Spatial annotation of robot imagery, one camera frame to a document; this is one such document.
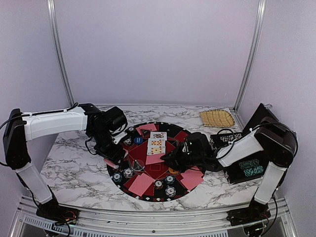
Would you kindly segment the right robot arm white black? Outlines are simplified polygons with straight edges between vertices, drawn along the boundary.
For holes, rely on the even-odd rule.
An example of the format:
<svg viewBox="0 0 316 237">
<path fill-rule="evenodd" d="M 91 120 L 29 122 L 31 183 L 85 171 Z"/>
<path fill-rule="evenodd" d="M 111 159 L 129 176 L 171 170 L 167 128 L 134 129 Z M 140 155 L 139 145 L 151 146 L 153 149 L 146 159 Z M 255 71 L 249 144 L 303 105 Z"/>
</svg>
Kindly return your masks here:
<svg viewBox="0 0 316 237">
<path fill-rule="evenodd" d="M 217 172 L 239 160 L 262 154 L 268 165 L 249 206 L 229 212 L 231 217 L 242 214 L 247 220 L 255 221 L 268 210 L 268 202 L 281 184 L 297 152 L 296 134 L 278 120 L 265 117 L 243 137 L 215 150 L 212 149 L 205 134 L 192 133 L 173 151 L 163 155 L 161 160 L 167 166 L 181 172 L 194 166 Z"/>
</svg>

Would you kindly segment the orange big blind button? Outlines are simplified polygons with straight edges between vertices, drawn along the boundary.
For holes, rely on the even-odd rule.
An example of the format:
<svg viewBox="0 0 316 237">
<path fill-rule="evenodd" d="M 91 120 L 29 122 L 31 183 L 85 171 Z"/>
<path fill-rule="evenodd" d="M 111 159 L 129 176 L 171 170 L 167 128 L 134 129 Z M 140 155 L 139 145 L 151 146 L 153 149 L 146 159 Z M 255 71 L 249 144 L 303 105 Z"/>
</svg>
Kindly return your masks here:
<svg viewBox="0 0 316 237">
<path fill-rule="evenodd" d="M 172 169 L 172 168 L 168 168 L 168 171 L 171 173 L 171 174 L 177 174 L 177 173 L 179 173 L 179 171 L 178 170 L 174 170 L 174 169 Z"/>
</svg>

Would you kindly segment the dealt red card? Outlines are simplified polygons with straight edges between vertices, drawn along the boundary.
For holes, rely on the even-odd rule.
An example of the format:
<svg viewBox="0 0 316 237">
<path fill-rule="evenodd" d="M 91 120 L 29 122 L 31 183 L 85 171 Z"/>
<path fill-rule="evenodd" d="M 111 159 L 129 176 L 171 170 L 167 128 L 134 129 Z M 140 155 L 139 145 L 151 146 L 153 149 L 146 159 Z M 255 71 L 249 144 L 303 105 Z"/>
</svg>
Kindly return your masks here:
<svg viewBox="0 0 316 237">
<path fill-rule="evenodd" d="M 203 182 L 203 177 L 202 175 L 197 175 L 197 174 L 187 174 L 185 175 L 184 173 L 181 174 L 182 179 L 180 180 L 180 183 L 187 189 L 187 190 L 192 190 L 196 186 L 198 186 L 200 183 Z"/>
<path fill-rule="evenodd" d="M 149 131 L 149 132 L 155 132 L 157 131 L 157 128 L 155 126 L 154 123 L 148 123 L 148 124 L 145 124 L 145 125 L 141 125 L 139 127 L 136 128 L 136 131 L 141 135 L 141 136 L 145 136 L 145 133 L 143 132 L 144 131 Z"/>
<path fill-rule="evenodd" d="M 142 196 L 150 184 L 150 180 L 145 177 L 138 176 L 128 190 L 138 196 Z"/>
<path fill-rule="evenodd" d="M 135 194 L 142 195 L 153 182 L 154 179 L 151 176 L 143 173 L 135 179 L 130 188 Z"/>
<path fill-rule="evenodd" d="M 188 179 L 197 179 L 202 178 L 204 174 L 200 170 L 188 169 L 185 172 L 181 173 L 181 176 Z"/>
</svg>

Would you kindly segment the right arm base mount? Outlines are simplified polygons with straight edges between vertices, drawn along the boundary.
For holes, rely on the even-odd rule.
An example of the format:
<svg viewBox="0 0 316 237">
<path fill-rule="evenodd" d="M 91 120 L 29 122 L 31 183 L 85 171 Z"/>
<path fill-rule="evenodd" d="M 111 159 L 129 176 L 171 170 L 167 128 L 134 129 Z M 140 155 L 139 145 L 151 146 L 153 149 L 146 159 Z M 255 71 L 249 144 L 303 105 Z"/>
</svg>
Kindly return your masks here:
<svg viewBox="0 0 316 237">
<path fill-rule="evenodd" d="M 230 222 L 231 226 L 248 224 L 269 219 L 271 217 L 271 213 L 267 209 L 260 212 L 259 210 L 250 207 L 230 210 L 227 214 L 228 216 L 226 219 Z"/>
</svg>

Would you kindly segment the red playing card deck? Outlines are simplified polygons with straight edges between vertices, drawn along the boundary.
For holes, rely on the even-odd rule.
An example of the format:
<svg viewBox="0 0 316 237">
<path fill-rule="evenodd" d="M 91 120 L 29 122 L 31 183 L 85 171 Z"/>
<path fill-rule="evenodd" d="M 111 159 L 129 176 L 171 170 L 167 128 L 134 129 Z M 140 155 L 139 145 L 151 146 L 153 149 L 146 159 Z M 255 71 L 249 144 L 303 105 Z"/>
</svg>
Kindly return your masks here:
<svg viewBox="0 0 316 237">
<path fill-rule="evenodd" d="M 117 164 L 114 164 L 113 162 L 111 162 L 110 160 L 108 160 L 108 159 L 104 159 L 104 162 L 109 166 L 109 167 L 111 167 L 111 168 L 113 168 L 113 169 L 118 169 L 119 168 L 119 165 L 117 165 Z"/>
</svg>

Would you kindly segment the chip stack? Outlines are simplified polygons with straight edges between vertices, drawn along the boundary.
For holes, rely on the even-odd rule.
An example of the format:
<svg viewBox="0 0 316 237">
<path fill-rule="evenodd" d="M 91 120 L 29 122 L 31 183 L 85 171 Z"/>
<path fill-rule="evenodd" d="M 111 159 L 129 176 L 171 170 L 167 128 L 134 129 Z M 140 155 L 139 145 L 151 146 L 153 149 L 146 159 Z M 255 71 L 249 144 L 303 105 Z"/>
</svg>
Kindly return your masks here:
<svg viewBox="0 0 316 237">
<path fill-rule="evenodd" d="M 162 189 L 162 188 L 163 188 L 163 181 L 161 181 L 161 180 L 156 180 L 156 181 L 154 182 L 154 188 L 155 188 L 156 190 Z"/>
</svg>

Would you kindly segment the blue small blind button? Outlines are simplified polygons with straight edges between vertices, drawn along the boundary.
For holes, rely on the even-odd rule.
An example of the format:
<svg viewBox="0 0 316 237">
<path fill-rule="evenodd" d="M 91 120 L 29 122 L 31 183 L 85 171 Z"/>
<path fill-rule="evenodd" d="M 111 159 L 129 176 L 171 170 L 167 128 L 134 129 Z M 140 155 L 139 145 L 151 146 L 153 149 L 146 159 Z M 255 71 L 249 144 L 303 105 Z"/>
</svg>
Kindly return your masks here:
<svg viewBox="0 0 316 237">
<path fill-rule="evenodd" d="M 142 137 L 135 137 L 134 138 L 134 143 L 137 145 L 140 145 L 143 143 L 143 138 Z"/>
</svg>

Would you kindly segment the green chips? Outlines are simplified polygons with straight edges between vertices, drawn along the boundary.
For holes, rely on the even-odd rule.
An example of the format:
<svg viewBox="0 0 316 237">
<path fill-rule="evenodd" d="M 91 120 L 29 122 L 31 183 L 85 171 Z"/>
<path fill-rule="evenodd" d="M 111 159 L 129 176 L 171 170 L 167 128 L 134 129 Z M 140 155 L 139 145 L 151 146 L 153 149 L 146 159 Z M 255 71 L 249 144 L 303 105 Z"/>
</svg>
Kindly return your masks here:
<svg viewBox="0 0 316 237">
<path fill-rule="evenodd" d="M 175 177 L 171 176 L 171 175 L 168 175 L 168 176 L 165 177 L 165 182 L 168 185 L 172 185 L 175 182 Z"/>
<path fill-rule="evenodd" d="M 114 173 L 112 176 L 112 180 L 115 183 L 120 183 L 122 181 L 122 174 L 121 173 Z"/>
</svg>

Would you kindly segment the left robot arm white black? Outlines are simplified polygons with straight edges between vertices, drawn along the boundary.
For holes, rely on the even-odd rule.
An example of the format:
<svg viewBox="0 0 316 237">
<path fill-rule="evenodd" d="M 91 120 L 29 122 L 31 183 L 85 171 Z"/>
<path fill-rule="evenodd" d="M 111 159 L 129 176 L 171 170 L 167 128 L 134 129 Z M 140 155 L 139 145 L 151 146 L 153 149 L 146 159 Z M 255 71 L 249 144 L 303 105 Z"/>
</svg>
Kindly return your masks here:
<svg viewBox="0 0 316 237">
<path fill-rule="evenodd" d="M 120 135 L 127 125 L 127 118 L 120 108 L 102 111 L 90 103 L 75 103 L 66 109 L 34 113 L 14 109 L 9 119 L 1 125 L 5 128 L 2 140 L 5 154 L 3 165 L 12 169 L 37 199 L 38 213 L 57 220 L 75 210 L 59 204 L 33 164 L 27 143 L 64 132 L 84 131 L 89 140 L 95 142 L 94 154 L 118 165 L 126 152 L 114 141 L 114 137 Z"/>
</svg>

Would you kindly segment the ten of hearts card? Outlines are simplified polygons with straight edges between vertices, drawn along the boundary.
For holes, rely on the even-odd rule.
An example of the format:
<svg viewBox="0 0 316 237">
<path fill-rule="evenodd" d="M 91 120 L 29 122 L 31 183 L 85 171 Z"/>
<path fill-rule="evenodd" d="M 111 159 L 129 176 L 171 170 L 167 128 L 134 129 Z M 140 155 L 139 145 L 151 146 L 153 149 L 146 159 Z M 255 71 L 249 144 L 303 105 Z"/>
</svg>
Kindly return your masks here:
<svg viewBox="0 0 316 237">
<path fill-rule="evenodd" d="M 165 140 L 161 138 L 149 138 L 148 147 L 164 147 Z"/>
</svg>

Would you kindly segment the five of hearts card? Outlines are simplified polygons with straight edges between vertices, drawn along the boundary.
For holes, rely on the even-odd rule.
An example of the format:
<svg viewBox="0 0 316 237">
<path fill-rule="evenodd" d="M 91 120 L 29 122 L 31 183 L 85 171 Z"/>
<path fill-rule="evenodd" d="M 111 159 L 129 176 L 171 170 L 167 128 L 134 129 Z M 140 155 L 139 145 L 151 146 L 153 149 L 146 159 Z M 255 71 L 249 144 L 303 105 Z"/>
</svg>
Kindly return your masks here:
<svg viewBox="0 0 316 237">
<path fill-rule="evenodd" d="M 156 154 L 164 154 L 165 153 L 165 146 L 148 146 L 147 148 L 147 155 L 156 155 Z"/>
</svg>

